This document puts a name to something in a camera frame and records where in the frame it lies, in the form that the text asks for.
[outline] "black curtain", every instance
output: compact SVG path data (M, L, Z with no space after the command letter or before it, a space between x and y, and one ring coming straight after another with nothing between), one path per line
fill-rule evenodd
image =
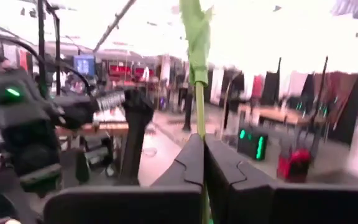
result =
M27 71L30 75L33 75L33 61L32 61L32 54L26 52L25 59L27 60Z
M274 105L278 101L278 91L280 88L280 74L266 72L264 90L260 97L261 105Z
M158 77L158 79L161 76L161 70L162 70L162 66L161 65L157 65L157 68L155 69L155 76Z
M356 127L356 120L358 116L358 75L353 86L347 104L342 111L341 117L337 123L336 129L330 129L328 138L334 141L339 141L352 144L354 129Z
M238 102L230 102L230 96L234 93L239 93L240 91L244 91L244 74L238 75L236 78L233 79L235 75L237 75L239 71L233 69L227 69L223 73L223 80L222 80L222 88L221 88L221 98L219 100L219 107L223 108L224 105L224 97L226 95L226 90L229 86L229 83L232 81L231 89L229 90L229 109L233 112L237 112L239 107Z
M208 86L204 87L204 102L206 103L209 103L211 99L213 73L214 73L213 69L208 70Z

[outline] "green pole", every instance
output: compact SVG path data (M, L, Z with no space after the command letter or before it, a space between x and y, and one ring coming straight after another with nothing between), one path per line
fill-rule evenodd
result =
M188 59L190 63L190 83L195 85L197 109L197 133L205 137L204 87L208 86L207 58L210 44L210 26L213 8L203 12L200 0L180 0L181 18L188 41ZM204 180L202 224L209 223L209 201Z

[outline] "metal spring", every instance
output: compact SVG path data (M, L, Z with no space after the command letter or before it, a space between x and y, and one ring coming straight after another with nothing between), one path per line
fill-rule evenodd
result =
M123 91L116 92L97 99L97 102L101 111L110 110L125 102L125 94Z

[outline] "green display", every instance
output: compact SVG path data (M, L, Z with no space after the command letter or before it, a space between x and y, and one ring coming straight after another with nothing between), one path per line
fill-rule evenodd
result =
M265 145L265 138L264 137L259 137L258 150L256 151L256 159L257 160L261 160L261 158L262 158L264 145Z
M245 130L241 130L240 132L240 139L244 139L245 137L248 137L248 140L251 140L252 139L252 135L251 134L247 134Z

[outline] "red curtain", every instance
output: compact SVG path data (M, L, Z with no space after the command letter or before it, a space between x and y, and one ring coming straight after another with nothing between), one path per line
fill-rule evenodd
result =
M254 77L254 83L252 84L252 94L253 98L260 98L264 90L264 77L262 75L257 75Z
M321 92L321 102L331 103L335 102L334 108L328 115L331 125L335 126L339 121L343 109L347 104L349 95L353 90L353 86L357 80L358 73L345 73L345 72L329 72L326 74L323 90ZM321 84L321 74L314 76L314 94L317 96Z
M26 71L28 70L27 54L25 50L19 51L19 65L23 67Z

